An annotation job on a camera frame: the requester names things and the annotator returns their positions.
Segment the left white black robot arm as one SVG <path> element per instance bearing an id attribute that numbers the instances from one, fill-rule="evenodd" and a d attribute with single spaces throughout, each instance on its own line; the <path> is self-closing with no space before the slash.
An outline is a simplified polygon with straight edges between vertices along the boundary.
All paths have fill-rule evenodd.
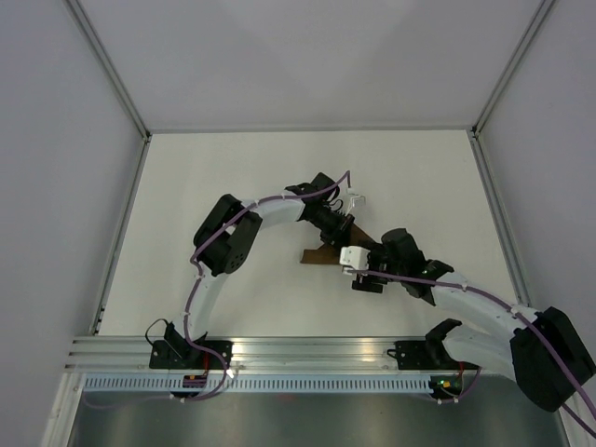
<path id="1" fill-rule="evenodd" d="M 196 283 L 181 315 L 166 325 L 162 339 L 152 343 L 150 367 L 197 369 L 209 355 L 224 366 L 223 352 L 208 346 L 206 337 L 225 282 L 248 260 L 259 232 L 276 225 L 307 222 L 334 251 L 345 246 L 354 217 L 332 208 L 342 183 L 351 184 L 349 172 L 338 181 L 320 172 L 313 181 L 272 196 L 250 200 L 221 196 L 194 235 L 190 264 L 197 270 Z"/>

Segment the brown cloth napkin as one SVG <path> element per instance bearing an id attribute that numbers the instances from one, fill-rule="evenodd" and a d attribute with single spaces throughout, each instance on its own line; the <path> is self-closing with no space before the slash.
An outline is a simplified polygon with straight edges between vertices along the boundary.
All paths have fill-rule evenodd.
<path id="1" fill-rule="evenodd" d="M 373 243 L 374 239 L 370 237 L 364 230 L 362 230 L 355 223 L 350 229 L 350 236 L 347 246 L 364 246 L 366 243 Z M 320 247 L 313 250 L 304 249 L 301 264 L 313 265 L 336 265 L 339 264 L 340 249 L 333 248 L 327 243 L 323 243 Z"/>

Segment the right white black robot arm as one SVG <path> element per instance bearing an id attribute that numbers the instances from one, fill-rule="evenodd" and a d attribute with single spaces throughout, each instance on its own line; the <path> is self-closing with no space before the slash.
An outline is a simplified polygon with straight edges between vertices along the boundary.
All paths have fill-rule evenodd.
<path id="1" fill-rule="evenodd" d="M 561 310 L 512 305 L 480 289 L 452 266 L 426 258 L 403 228 L 380 242 L 343 248 L 340 264 L 355 290 L 380 293 L 397 282 L 412 297 L 453 313 L 425 336 L 423 354 L 432 367 L 461 362 L 500 374 L 551 413 L 574 394 L 595 409 L 583 388 L 595 362 Z"/>

